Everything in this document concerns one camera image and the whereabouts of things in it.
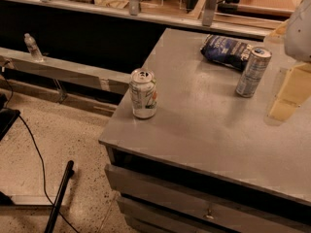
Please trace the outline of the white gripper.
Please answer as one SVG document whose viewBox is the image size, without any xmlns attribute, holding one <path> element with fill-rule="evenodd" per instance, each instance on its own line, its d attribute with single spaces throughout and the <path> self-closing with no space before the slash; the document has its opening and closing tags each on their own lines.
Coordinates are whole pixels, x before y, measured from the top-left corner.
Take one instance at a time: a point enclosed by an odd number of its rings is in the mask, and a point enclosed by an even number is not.
<svg viewBox="0 0 311 233">
<path fill-rule="evenodd" d="M 311 96 L 311 0 L 302 0 L 291 15 L 265 36 L 264 45 L 285 45 L 286 55 L 302 63 L 286 72 L 269 116 L 286 121 Z"/>
</svg>

